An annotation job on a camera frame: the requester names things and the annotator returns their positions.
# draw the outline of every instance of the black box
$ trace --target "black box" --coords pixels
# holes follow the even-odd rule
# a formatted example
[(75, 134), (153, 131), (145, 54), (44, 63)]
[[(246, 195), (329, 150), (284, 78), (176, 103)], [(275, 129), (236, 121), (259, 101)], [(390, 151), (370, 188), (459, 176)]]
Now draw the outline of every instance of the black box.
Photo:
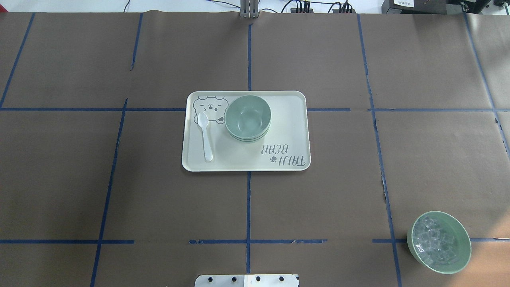
[[(406, 7), (395, 3), (414, 3)], [(446, 0), (384, 0), (382, 14), (446, 14)]]

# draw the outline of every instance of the spoon handle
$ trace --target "spoon handle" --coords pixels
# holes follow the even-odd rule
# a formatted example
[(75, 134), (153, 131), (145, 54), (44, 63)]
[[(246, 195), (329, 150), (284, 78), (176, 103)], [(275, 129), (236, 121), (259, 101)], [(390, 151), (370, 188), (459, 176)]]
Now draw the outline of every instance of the spoon handle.
[(207, 136), (207, 127), (202, 129), (203, 136), (203, 154), (206, 157), (206, 161), (213, 160), (213, 150), (211, 149), (211, 143), (209, 142), (209, 136)]

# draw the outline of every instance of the bear face illustration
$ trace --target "bear face illustration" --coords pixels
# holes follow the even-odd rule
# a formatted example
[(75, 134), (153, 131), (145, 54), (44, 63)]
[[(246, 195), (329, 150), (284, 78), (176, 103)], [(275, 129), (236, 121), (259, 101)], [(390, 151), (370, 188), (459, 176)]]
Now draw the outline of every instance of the bear face illustration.
[(195, 109), (193, 121), (198, 124), (198, 114), (204, 112), (210, 122), (223, 124), (225, 122), (227, 107), (228, 101), (225, 100), (225, 97), (198, 97), (198, 99), (193, 102), (193, 109)]

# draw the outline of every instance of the empty bowl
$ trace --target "empty bowl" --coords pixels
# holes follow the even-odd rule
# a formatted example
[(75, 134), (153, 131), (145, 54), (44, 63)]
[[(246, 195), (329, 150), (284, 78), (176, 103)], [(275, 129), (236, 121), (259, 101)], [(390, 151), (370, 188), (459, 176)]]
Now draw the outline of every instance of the empty bowl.
[(471, 241), (464, 226), (441, 211), (418, 217), (407, 232), (407, 245), (419, 263), (441, 274), (459, 272), (471, 258)]
[(271, 109), (264, 99), (245, 95), (235, 99), (225, 113), (225, 126), (235, 139), (252, 142), (261, 139), (269, 130)]

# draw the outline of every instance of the bowl of ice cubes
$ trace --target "bowl of ice cubes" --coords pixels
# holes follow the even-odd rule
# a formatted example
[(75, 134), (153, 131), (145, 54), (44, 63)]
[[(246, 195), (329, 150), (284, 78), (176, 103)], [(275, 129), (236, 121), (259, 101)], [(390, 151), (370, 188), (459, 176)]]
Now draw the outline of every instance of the bowl of ice cubes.
[(441, 274), (459, 272), (471, 258), (466, 229), (441, 211), (429, 211), (418, 217), (407, 232), (407, 245), (419, 263)]

